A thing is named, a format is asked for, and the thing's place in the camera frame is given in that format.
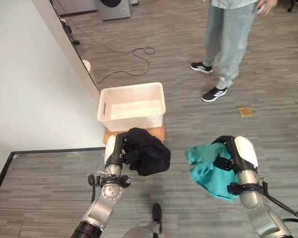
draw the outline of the teal cloth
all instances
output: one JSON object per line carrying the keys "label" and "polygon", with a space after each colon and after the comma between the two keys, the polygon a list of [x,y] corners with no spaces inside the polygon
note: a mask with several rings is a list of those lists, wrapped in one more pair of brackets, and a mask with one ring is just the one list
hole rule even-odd
{"label": "teal cloth", "polygon": [[233,170],[225,171],[213,165],[218,154],[230,159],[230,153],[222,143],[194,146],[184,153],[189,164],[194,165],[190,170],[191,179],[205,188],[211,196],[233,202],[238,196],[228,193],[227,185],[237,182],[237,178]]}

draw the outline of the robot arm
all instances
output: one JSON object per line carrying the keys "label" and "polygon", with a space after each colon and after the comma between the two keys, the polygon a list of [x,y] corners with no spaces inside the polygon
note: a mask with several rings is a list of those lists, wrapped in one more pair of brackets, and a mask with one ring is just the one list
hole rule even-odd
{"label": "robot arm", "polygon": [[224,143],[231,154],[231,167],[238,184],[231,184],[228,189],[239,194],[258,235],[261,238],[293,238],[283,220],[267,205],[267,198],[256,191],[260,185],[257,180],[258,161],[252,143],[242,136],[221,136],[214,142]]}
{"label": "robot arm", "polygon": [[122,149],[126,133],[111,136],[106,144],[105,171],[100,182],[101,195],[93,201],[75,229],[71,238],[99,238],[112,214],[114,205],[122,196],[122,188],[128,187],[130,178],[121,176]]}

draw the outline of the black electrical cable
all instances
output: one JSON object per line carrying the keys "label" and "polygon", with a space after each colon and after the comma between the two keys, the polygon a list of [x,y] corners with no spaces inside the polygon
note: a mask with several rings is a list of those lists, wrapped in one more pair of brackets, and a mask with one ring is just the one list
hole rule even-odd
{"label": "black electrical cable", "polygon": [[[263,190],[259,191],[261,194],[265,195],[270,201],[272,201],[273,203],[275,203],[277,206],[283,208],[285,211],[289,212],[290,214],[298,217],[298,212],[296,212],[295,210],[291,209],[289,206],[285,205],[284,203],[282,203],[281,201],[277,200],[276,198],[272,197],[271,195],[268,194],[268,183],[267,182],[263,182]],[[298,222],[298,219],[294,219],[294,218],[285,218],[286,222]]]}
{"label": "black electrical cable", "polygon": [[[67,12],[65,11],[64,7],[60,4],[59,0],[57,0],[57,2],[58,2],[58,4],[61,6],[61,8],[63,9],[64,13],[67,14]],[[99,43],[99,42],[95,41],[91,36],[89,36],[87,33],[85,33],[85,32],[82,31],[80,28],[78,28],[78,27],[76,26],[76,24],[73,22],[73,20],[72,20],[70,17],[68,17],[68,18],[69,18],[69,20],[72,22],[72,24],[75,26],[75,28],[76,28],[77,30],[79,30],[81,33],[83,33],[85,36],[87,36],[89,39],[91,39],[94,43],[96,43],[96,44],[98,44],[98,45],[100,45],[100,46],[103,46],[103,47],[105,47],[105,48],[107,48],[107,49],[109,49],[110,51],[115,52],[115,53],[119,53],[119,54],[130,54],[130,53],[132,53],[133,56],[135,56],[135,57],[137,57],[137,58],[139,58],[139,59],[142,59],[142,60],[144,60],[144,61],[147,63],[147,69],[146,69],[146,71],[145,71],[144,73],[141,73],[141,74],[133,74],[133,73],[129,73],[129,72],[124,71],[124,70],[118,70],[118,71],[116,71],[116,72],[113,72],[113,73],[110,73],[110,74],[106,75],[102,80],[100,80],[100,81],[97,82],[96,84],[99,84],[99,83],[103,82],[106,78],[108,78],[109,76],[111,76],[111,75],[113,75],[113,74],[115,74],[115,73],[126,73],[126,74],[128,74],[128,75],[130,75],[130,76],[143,76],[143,75],[145,75],[146,73],[148,73],[148,71],[149,71],[149,69],[150,69],[150,63],[149,63],[149,61],[148,61],[147,59],[141,57],[141,56],[136,55],[135,52],[138,51],[138,50],[143,50],[144,53],[145,53],[146,55],[151,56],[151,55],[154,55],[154,54],[155,54],[155,52],[156,52],[155,48],[153,48],[153,47],[139,47],[139,48],[136,48],[136,49],[134,49],[134,50],[127,51],[127,52],[122,52],[122,51],[116,51],[116,50],[113,50],[112,48],[110,48],[110,47],[108,47],[108,46],[106,46],[106,45],[104,45],[104,44],[102,44],[102,43]]]}
{"label": "black electrical cable", "polygon": [[296,219],[296,218],[283,218],[283,222],[297,222],[298,223],[298,219]]}
{"label": "black electrical cable", "polygon": [[91,202],[92,203],[95,200],[95,195],[96,195],[96,182],[95,182],[95,177],[93,174],[89,175],[88,178],[88,184],[92,187],[92,195],[91,195]]}

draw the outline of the person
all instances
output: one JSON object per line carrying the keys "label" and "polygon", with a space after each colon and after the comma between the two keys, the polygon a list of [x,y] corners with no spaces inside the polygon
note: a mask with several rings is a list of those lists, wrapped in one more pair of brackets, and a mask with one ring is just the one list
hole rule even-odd
{"label": "person", "polygon": [[217,85],[202,96],[203,101],[215,101],[232,86],[255,14],[267,15],[276,4],[277,0],[212,0],[205,38],[206,57],[202,62],[190,64],[195,71],[212,73],[214,58],[221,51],[221,77]]}

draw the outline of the sneaker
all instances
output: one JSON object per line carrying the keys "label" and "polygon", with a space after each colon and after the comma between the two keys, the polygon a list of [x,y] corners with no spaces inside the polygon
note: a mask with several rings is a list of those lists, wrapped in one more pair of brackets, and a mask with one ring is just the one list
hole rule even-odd
{"label": "sneaker", "polygon": [[160,224],[159,233],[162,233],[162,209],[159,203],[152,206],[152,219]]}
{"label": "sneaker", "polygon": [[202,100],[204,102],[213,102],[218,97],[223,96],[227,92],[227,88],[225,89],[218,89],[217,87],[211,89],[208,93],[202,96]]}
{"label": "sneaker", "polygon": [[190,64],[190,68],[205,74],[209,74],[213,72],[212,66],[205,66],[203,62],[198,62],[198,63],[193,62]]}

